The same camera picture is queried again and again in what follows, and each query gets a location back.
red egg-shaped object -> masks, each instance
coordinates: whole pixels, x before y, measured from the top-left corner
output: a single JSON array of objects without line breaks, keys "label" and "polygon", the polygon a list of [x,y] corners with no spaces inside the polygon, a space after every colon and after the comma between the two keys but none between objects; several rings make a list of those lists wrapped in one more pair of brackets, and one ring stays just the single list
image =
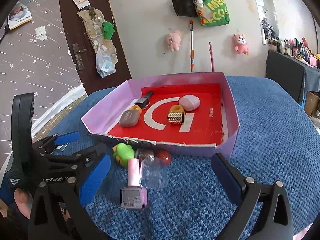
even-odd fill
[{"label": "red egg-shaped object", "polygon": [[155,157],[164,160],[165,164],[167,164],[167,165],[169,165],[170,162],[171,162],[171,155],[170,155],[170,153],[168,153],[168,152],[166,152],[166,151],[164,151],[164,150],[161,150],[161,151],[157,152],[157,153],[155,154]]}]

dark brown door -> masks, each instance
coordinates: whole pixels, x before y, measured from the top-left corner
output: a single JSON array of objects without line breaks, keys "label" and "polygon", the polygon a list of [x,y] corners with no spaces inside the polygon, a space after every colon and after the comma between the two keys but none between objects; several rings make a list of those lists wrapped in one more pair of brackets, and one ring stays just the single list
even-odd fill
[{"label": "dark brown door", "polygon": [[[112,12],[108,0],[89,0],[89,2],[91,6],[103,13],[106,21],[113,23]],[[116,27],[114,28],[116,32],[112,36],[112,42],[113,45],[116,46],[118,58],[118,63],[116,63],[116,72],[101,78],[96,69],[96,54],[85,32],[84,24],[77,14],[79,11],[78,7],[75,5],[73,0],[59,0],[59,3],[63,28],[73,62],[76,62],[76,57],[73,52],[72,44],[77,43],[79,45],[79,49],[87,49],[86,52],[81,53],[84,70],[77,70],[80,80],[84,83],[84,88],[87,94],[90,95],[91,93],[101,89],[118,86],[124,81],[131,79]]]}]

black backpack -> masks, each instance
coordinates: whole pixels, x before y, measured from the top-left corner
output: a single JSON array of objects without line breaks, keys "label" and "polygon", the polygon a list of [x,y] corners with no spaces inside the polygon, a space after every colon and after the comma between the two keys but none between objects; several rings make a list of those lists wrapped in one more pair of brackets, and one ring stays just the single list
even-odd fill
[{"label": "black backpack", "polygon": [[172,0],[177,16],[198,17],[193,0]]}]

nail polish cap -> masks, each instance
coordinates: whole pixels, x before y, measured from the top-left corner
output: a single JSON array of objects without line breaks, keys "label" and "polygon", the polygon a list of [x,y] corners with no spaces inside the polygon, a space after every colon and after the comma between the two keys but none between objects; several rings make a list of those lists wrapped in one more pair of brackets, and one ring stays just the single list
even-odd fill
[{"label": "nail polish cap", "polygon": [[140,163],[139,159],[128,160],[128,186],[140,187]]}]

wallpaper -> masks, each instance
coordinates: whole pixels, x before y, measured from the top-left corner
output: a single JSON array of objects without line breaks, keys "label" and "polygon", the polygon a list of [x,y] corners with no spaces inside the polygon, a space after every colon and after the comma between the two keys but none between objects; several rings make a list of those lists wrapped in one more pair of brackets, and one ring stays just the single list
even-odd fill
[{"label": "wallpaper", "polygon": [[[33,92],[37,120],[72,88],[81,84],[68,54],[59,0],[25,0],[32,20],[11,30],[0,44],[0,168],[12,150],[11,109],[15,95]],[[47,39],[36,38],[44,26]]]}]

